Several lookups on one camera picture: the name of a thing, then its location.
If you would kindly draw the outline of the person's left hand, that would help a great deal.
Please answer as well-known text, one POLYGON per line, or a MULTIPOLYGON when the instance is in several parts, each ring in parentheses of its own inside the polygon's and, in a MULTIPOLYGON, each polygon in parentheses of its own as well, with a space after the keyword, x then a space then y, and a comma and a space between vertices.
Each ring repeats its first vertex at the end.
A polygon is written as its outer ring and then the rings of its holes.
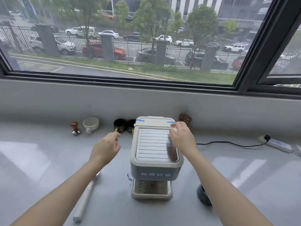
POLYGON ((89 162, 95 163, 101 170, 114 159, 120 149, 119 142, 108 141, 106 135, 93 146, 89 162))

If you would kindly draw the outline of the person's right hand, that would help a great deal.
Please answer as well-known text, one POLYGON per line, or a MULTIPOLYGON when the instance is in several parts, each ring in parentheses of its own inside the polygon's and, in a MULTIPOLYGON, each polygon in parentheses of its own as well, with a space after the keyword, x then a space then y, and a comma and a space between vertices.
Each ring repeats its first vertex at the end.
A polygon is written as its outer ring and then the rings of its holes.
POLYGON ((177 128, 178 139, 176 142, 172 143, 178 151, 188 160, 197 156, 199 151, 197 149, 196 141, 187 125, 184 122, 175 122, 174 124, 171 124, 171 127, 177 128))

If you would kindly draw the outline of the person's left forearm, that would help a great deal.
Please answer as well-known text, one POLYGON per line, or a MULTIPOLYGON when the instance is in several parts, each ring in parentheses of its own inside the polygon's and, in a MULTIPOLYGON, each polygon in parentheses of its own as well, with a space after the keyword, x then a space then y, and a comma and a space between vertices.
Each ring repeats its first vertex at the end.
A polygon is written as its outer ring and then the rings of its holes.
POLYGON ((89 160, 10 226, 63 226, 90 181, 104 166, 101 160, 89 160))

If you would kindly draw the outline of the person's right forearm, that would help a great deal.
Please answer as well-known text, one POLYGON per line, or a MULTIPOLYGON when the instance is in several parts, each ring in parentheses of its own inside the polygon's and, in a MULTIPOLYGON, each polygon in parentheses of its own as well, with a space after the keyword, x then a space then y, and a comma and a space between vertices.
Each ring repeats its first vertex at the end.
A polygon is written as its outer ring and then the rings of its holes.
POLYGON ((273 226, 196 148, 184 155, 197 172, 223 226, 273 226))

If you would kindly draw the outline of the brown dried plant ball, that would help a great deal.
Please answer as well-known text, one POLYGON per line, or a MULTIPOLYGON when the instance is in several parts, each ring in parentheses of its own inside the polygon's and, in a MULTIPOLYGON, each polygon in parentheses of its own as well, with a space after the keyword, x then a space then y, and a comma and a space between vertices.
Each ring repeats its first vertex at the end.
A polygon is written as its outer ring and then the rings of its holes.
POLYGON ((179 114, 178 121, 179 122, 184 122, 187 125, 188 128, 192 127, 193 119, 189 114, 187 114, 185 112, 179 114))

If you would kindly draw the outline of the white grey espresso machine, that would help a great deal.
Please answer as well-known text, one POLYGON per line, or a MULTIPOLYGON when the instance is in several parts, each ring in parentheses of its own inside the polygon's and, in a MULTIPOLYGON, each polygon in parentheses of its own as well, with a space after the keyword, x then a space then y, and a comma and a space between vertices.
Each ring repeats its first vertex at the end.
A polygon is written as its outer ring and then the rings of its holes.
POLYGON ((169 130, 175 121, 165 117, 138 117, 135 122, 130 153, 132 188, 135 200, 169 201, 173 196, 172 182, 177 179, 184 158, 172 143, 169 130))

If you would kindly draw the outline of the white ceramic cup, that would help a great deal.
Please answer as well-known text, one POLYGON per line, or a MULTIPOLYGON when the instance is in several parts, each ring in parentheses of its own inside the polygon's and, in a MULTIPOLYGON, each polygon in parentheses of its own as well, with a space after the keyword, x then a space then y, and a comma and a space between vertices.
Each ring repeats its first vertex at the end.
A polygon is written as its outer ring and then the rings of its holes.
POLYGON ((99 119, 97 117, 89 117, 83 121, 86 133, 90 134, 99 127, 99 119))

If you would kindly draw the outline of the black round container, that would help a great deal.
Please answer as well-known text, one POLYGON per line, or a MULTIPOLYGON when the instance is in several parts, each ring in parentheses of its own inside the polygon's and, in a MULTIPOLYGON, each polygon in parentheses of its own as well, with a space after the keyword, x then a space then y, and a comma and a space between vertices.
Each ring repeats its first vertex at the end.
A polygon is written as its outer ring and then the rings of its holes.
POLYGON ((197 188, 197 196, 202 204, 204 204, 206 206, 212 206, 212 203, 209 200, 209 198, 205 192, 205 189, 203 188, 203 186, 201 184, 197 188))

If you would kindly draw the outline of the black metal fence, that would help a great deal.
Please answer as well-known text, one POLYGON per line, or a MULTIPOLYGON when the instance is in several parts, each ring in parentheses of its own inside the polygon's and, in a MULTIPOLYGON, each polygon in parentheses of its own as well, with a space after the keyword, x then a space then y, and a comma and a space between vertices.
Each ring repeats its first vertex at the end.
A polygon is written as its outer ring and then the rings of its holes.
MULTIPOLYGON (((89 51, 85 38, 51 34, 56 41, 56 46, 61 58, 88 59, 89 51)), ((3 46, 14 53, 29 53, 34 56, 53 57, 46 51, 46 45, 40 34, 30 28, 0 25, 0 41, 3 46)), ((154 64, 156 45, 143 42, 128 42, 113 40, 114 60, 126 64, 154 64)), ((165 63, 167 67, 200 69, 205 55, 205 50, 197 50, 192 60, 192 49, 167 46, 165 50, 165 63)), ((211 67, 212 72, 234 73, 237 72, 246 54, 235 54, 217 51, 211 67)))

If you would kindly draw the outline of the row of parked cars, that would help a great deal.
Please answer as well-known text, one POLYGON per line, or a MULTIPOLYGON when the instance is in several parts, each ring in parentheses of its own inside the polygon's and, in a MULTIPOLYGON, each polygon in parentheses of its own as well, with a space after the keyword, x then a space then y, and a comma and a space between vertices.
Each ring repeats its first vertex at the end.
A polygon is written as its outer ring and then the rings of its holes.
MULTIPOLYGON (((11 21, 10 24, 11 24, 11 27, 21 27, 21 26, 13 25, 13 21, 11 21)), ((3 21, 0 21, 0 25, 6 26, 3 21)), ((89 39, 89 42, 90 42, 90 47, 91 47, 91 51, 92 51, 92 58, 95 59, 95 60, 96 59, 97 60, 104 60, 104 48, 101 44, 100 39, 89 39)), ((235 54, 247 54, 247 52, 248 52, 248 50, 245 49, 244 46, 241 45, 241 44, 235 44, 235 48, 242 48, 242 50, 230 51, 231 46, 230 47, 228 46, 228 47, 225 47, 225 50, 223 52, 230 52, 230 53, 235 53, 235 54)))

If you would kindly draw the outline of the white power strip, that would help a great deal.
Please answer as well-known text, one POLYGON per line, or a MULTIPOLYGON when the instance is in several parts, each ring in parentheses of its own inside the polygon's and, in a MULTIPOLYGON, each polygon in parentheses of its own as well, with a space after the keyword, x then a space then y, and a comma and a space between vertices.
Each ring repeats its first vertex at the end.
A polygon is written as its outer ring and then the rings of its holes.
POLYGON ((282 152, 286 152, 286 153, 292 153, 293 149, 292 149, 292 146, 287 144, 287 143, 284 143, 282 141, 279 141, 279 140, 276 140, 276 139, 273 139, 271 138, 267 143, 266 141, 264 140, 264 135, 261 135, 258 137, 258 140, 263 143, 263 144, 266 144, 266 145, 269 145, 270 147, 273 147, 273 148, 276 148, 282 152))

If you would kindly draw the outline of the row of green trees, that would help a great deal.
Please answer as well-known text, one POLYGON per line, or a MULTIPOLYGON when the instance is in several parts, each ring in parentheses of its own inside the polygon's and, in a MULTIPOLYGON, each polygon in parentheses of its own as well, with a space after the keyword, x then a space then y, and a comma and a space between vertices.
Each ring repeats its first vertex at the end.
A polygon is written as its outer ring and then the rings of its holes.
MULTIPOLYGON (((187 20, 171 9, 169 0, 140 0, 138 9, 129 14, 125 0, 117 1, 113 14, 104 11, 109 0, 0 0, 0 21, 6 26, 30 27, 37 31, 46 51, 61 58, 56 41, 51 34, 85 38, 89 51, 83 63, 118 63, 114 60, 112 40, 143 42, 156 45, 155 64, 165 66, 165 50, 169 45, 192 49, 192 60, 197 50, 205 50, 200 69, 206 65, 211 70, 213 59, 221 44, 216 36, 220 28, 216 12, 206 5, 193 8, 187 20), (89 39, 100 39, 104 60, 92 58, 89 39)), ((239 51, 230 45, 230 51, 239 51)))

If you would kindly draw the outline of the wooden handled coffee tamper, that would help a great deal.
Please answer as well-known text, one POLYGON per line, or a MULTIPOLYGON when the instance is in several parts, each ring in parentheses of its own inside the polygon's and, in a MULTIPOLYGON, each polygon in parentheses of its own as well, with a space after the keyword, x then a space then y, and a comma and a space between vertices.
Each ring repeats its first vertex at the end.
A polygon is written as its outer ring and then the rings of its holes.
POLYGON ((72 127, 72 134, 74 136, 78 136, 82 133, 81 129, 78 127, 78 122, 77 121, 73 121, 70 123, 70 126, 72 127))

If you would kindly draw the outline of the white handled portafilter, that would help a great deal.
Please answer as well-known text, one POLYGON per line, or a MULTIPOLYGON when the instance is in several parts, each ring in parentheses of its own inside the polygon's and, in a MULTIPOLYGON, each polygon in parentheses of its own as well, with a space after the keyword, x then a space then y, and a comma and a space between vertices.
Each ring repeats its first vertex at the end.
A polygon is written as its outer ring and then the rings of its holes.
POLYGON ((84 190, 80 200, 79 200, 79 204, 77 207, 77 210, 73 216, 73 221, 77 224, 80 224, 84 218, 86 209, 87 209, 87 205, 92 193, 92 188, 95 184, 95 181, 98 179, 100 174, 100 171, 96 174, 96 176, 89 182, 88 186, 86 187, 86 189, 84 190))

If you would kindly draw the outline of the dark window frame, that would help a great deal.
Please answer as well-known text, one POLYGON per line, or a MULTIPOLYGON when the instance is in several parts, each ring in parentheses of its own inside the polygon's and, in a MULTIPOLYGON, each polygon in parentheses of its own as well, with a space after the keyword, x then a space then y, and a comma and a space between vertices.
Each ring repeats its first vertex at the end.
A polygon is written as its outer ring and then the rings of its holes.
POLYGON ((225 95, 247 95, 269 98, 301 98, 298 88, 275 89, 269 80, 264 83, 276 56, 288 45, 289 40, 301 23, 301 0, 273 0, 259 35, 255 37, 250 53, 238 72, 232 85, 188 83, 156 79, 135 79, 121 77, 102 77, 75 74, 54 74, 47 72, 13 71, 7 55, 0 47, 0 80, 17 80, 37 83, 86 85, 99 87, 118 87, 147 90, 183 91, 225 95))

